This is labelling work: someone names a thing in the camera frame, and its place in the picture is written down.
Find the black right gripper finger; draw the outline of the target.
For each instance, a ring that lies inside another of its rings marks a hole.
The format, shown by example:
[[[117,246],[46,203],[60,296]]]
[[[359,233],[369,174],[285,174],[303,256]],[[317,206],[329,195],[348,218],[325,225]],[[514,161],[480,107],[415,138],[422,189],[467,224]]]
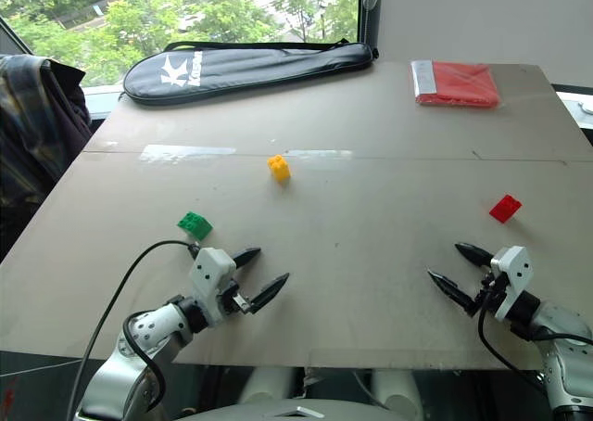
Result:
[[[493,255],[476,245],[459,242],[454,244],[456,250],[471,264],[478,268],[489,268]]]
[[[455,282],[443,276],[442,274],[439,274],[431,269],[428,269],[427,273],[436,286],[448,298],[461,306],[470,317],[474,317],[474,315],[477,313],[477,304],[469,295],[460,290]]]

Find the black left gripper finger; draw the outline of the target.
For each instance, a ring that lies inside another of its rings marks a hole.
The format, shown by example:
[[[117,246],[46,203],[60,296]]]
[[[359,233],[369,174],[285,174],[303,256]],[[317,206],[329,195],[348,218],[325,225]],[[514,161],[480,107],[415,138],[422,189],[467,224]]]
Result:
[[[233,261],[237,268],[242,268],[257,258],[260,254],[261,248],[252,247],[244,249],[233,255]]]
[[[269,284],[263,287],[259,294],[250,300],[250,313],[257,313],[263,307],[265,307],[275,296],[280,292],[284,284],[286,283],[289,273],[282,274],[272,280]]]

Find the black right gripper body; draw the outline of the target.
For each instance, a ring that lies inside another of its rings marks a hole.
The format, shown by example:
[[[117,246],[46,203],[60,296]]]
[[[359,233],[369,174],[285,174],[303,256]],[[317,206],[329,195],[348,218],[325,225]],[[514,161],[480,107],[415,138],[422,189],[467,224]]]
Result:
[[[483,273],[483,278],[480,281],[481,288],[474,299],[471,317],[477,315],[482,309],[495,315],[507,296],[508,275],[497,264],[486,266],[484,263],[477,263],[476,267]]]

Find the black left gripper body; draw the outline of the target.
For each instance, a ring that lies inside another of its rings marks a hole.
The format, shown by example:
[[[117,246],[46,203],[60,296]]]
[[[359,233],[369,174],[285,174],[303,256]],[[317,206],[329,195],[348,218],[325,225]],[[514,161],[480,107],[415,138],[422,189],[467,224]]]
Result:
[[[239,284],[231,279],[221,292],[221,311],[225,316],[235,313],[255,314],[258,309],[254,303],[243,296]]]

